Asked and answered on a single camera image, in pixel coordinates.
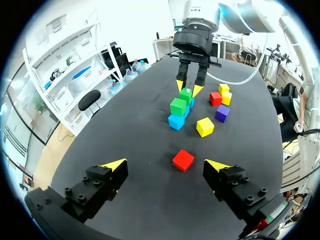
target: yellow cube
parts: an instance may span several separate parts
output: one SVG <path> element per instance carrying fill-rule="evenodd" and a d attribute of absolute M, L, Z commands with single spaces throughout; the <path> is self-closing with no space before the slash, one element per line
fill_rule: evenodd
<path fill-rule="evenodd" d="M 230 88 L 228 86 L 228 84 L 219 84 L 219 93 L 224 94 L 224 92 L 229 92 Z"/>
<path fill-rule="evenodd" d="M 215 125 L 208 117 L 196 122 L 196 130 L 202 138 L 212 134 L 214 132 L 214 128 Z"/>
<path fill-rule="evenodd" d="M 224 105 L 229 106 L 229 105 L 230 105 L 230 102 L 231 102 L 231 98 L 232 98 L 232 93 L 231 93 L 231 92 L 228 92 L 228 91 L 225 91 L 225 92 L 222 94 L 222 103 L 223 103 Z"/>

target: person's hand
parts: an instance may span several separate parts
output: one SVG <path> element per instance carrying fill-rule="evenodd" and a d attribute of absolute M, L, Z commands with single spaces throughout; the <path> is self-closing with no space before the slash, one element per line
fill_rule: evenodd
<path fill-rule="evenodd" d="M 303 131 L 303 129 L 304 129 L 304 121 L 303 120 L 298 120 L 298 121 L 296 121 L 295 122 L 295 124 L 294 124 L 294 127 L 293 127 L 293 130 L 297 133 L 297 134 L 299 134 L 299 133 L 302 133 L 302 131 Z"/>

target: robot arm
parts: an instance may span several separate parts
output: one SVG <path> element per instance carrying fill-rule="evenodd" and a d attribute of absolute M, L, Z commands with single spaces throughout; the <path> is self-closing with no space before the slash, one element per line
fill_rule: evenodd
<path fill-rule="evenodd" d="M 212 64 L 210 61 L 212 33 L 218 31 L 220 19 L 235 33 L 270 33 L 274 32 L 274 26 L 278 25 L 274 23 L 274 18 L 266 15 L 272 12 L 266 11 L 266 8 L 273 7 L 268 1 L 248 0 L 238 5 L 224 2 L 214 0 L 185 2 L 182 20 L 184 28 L 174 35 L 173 46 L 182 50 L 179 54 L 180 66 L 176 76 L 179 91 L 186 86 L 189 64 L 191 62 L 199 64 L 192 97 L 205 86 L 207 69 Z"/>

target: cube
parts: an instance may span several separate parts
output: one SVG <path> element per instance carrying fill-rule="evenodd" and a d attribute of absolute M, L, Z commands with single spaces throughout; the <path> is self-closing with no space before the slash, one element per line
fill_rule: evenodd
<path fill-rule="evenodd" d="M 183 115 L 184 119 L 186 119 L 188 117 L 189 113 L 190 113 L 190 105 L 187 105 L 185 112 L 184 112 L 184 115 Z"/>
<path fill-rule="evenodd" d="M 211 92 L 209 100 L 212 106 L 219 106 L 222 102 L 222 96 L 219 92 Z"/>
<path fill-rule="evenodd" d="M 173 165 L 175 165 L 182 172 L 185 172 L 194 162 L 194 158 L 195 158 L 194 156 L 192 156 L 190 153 L 182 149 L 173 158 Z"/>
<path fill-rule="evenodd" d="M 173 99 L 170 104 L 170 112 L 173 115 L 183 116 L 187 108 L 187 101 L 179 98 Z"/>
<path fill-rule="evenodd" d="M 179 131 L 185 124 L 185 116 L 184 115 L 178 116 L 178 115 L 171 114 L 168 117 L 168 122 L 170 127 Z"/>
<path fill-rule="evenodd" d="M 219 84 L 219 93 L 221 95 L 223 95 L 224 92 L 229 92 L 229 90 L 230 90 L 230 88 L 229 88 L 228 84 L 225 84 L 225 83 Z"/>
<path fill-rule="evenodd" d="M 215 125 L 208 117 L 196 122 L 196 130 L 202 138 L 212 134 L 214 132 L 214 128 Z"/>
<path fill-rule="evenodd" d="M 190 109 L 192 109 L 194 107 L 195 101 L 196 101 L 196 99 L 193 97 L 191 100 L 191 103 L 190 103 Z"/>
<path fill-rule="evenodd" d="M 230 105 L 230 101 L 231 101 L 231 98 L 232 98 L 232 93 L 231 92 L 228 92 L 228 91 L 225 91 L 223 94 L 222 94 L 222 103 L 229 106 Z"/>
<path fill-rule="evenodd" d="M 184 87 L 179 93 L 180 99 L 186 100 L 186 104 L 189 105 L 192 100 L 192 90 Z"/>
<path fill-rule="evenodd" d="M 230 108 L 220 105 L 215 113 L 215 118 L 224 123 L 229 115 Z"/>

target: blue cube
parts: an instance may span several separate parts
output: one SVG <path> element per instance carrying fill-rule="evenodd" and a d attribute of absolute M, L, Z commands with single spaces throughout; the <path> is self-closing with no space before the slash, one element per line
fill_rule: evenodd
<path fill-rule="evenodd" d="M 193 97 L 191 102 L 190 102 L 190 109 L 192 109 L 194 107 L 195 101 L 196 101 L 196 99 Z"/>
<path fill-rule="evenodd" d="M 224 123 L 229 115 L 230 108 L 220 105 L 216 111 L 215 118 Z"/>
<path fill-rule="evenodd" d="M 168 121 L 169 121 L 170 127 L 179 131 L 182 128 L 182 126 L 185 124 L 185 116 L 184 115 L 178 116 L 178 115 L 171 114 L 168 117 Z"/>
<path fill-rule="evenodd" d="M 186 119 L 188 117 L 190 113 L 190 104 L 186 106 L 185 112 L 184 112 L 184 119 Z"/>

